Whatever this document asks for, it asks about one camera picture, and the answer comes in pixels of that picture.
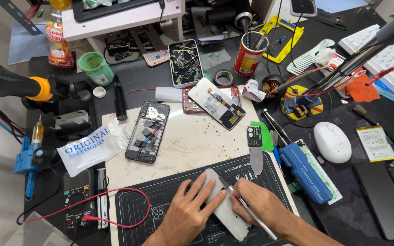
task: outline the right hand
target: right hand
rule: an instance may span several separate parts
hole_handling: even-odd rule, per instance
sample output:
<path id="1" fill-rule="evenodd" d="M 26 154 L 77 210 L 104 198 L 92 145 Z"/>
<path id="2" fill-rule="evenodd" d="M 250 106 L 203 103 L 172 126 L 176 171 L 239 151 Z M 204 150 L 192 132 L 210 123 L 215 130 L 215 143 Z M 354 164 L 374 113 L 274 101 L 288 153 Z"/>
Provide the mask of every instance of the right hand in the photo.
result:
<path id="1" fill-rule="evenodd" d="M 232 210 L 252 225 L 259 226 L 252 215 L 239 202 L 242 197 L 258 218 L 279 238 L 284 238 L 295 229 L 297 216 L 290 212 L 280 199 L 266 188 L 244 178 L 235 183 L 230 193 Z"/>

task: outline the white mouse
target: white mouse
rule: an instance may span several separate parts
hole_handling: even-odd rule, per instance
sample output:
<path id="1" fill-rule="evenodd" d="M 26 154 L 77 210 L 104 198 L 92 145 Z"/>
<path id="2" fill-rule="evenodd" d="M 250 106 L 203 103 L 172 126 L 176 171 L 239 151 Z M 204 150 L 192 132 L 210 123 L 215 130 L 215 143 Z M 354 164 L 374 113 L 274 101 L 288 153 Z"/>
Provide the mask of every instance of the white mouse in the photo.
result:
<path id="1" fill-rule="evenodd" d="M 338 126 L 329 122 L 320 122 L 314 127 L 314 137 L 320 153 L 326 160 L 343 163 L 351 158 L 351 143 Z"/>

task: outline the tape roll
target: tape roll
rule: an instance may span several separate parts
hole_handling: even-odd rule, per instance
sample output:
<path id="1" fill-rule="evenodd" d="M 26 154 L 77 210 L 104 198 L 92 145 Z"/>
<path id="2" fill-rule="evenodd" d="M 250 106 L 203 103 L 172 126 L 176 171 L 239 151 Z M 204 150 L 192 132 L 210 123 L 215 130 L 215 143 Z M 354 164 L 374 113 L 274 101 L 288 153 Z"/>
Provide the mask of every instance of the tape roll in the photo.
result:
<path id="1" fill-rule="evenodd" d="M 229 79 L 229 82 L 219 81 L 218 78 L 220 78 L 220 77 L 227 77 Z M 213 81 L 215 84 L 221 85 L 221 86 L 232 85 L 233 84 L 233 75 L 229 71 L 219 70 L 218 72 L 215 73 Z"/>

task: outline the white work board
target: white work board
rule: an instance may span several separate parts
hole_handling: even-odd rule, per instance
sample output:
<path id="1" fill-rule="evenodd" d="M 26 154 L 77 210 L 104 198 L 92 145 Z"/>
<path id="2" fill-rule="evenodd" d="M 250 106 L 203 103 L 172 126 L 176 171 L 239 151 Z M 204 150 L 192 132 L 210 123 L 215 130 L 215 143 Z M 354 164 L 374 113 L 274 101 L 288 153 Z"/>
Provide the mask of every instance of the white work board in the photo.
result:
<path id="1" fill-rule="evenodd" d="M 108 189 L 128 187 L 154 179 L 193 170 L 249 154 L 246 127 L 251 121 L 259 121 L 252 102 L 242 97 L 242 108 L 246 114 L 241 121 L 228 131 L 209 115 L 190 115 L 183 113 L 181 103 L 165 103 L 171 109 L 165 131 L 159 146 L 156 161 L 147 164 L 124 157 L 125 150 L 106 161 L 106 175 L 109 177 Z M 127 110 L 128 119 L 124 123 L 132 132 L 140 108 Z M 103 115 L 105 125 L 115 114 Z M 268 151 L 282 187 L 287 195 L 293 213 L 299 216 L 293 198 L 284 182 L 281 170 L 273 152 Z M 117 221 L 115 207 L 116 192 L 109 193 L 109 218 Z M 110 226 L 112 246 L 118 246 L 117 226 Z"/>

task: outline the syringe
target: syringe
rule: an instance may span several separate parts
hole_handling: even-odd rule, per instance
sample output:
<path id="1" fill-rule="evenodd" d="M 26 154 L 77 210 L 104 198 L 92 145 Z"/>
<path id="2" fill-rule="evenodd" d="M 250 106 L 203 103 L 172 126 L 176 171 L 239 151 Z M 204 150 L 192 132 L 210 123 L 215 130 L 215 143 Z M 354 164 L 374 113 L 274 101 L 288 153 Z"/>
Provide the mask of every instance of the syringe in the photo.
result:
<path id="1" fill-rule="evenodd" d="M 42 126 L 42 114 L 39 116 L 39 120 L 36 125 L 33 127 L 33 137 L 31 139 L 31 146 L 33 150 L 42 146 L 42 138 L 43 138 L 43 126 Z"/>

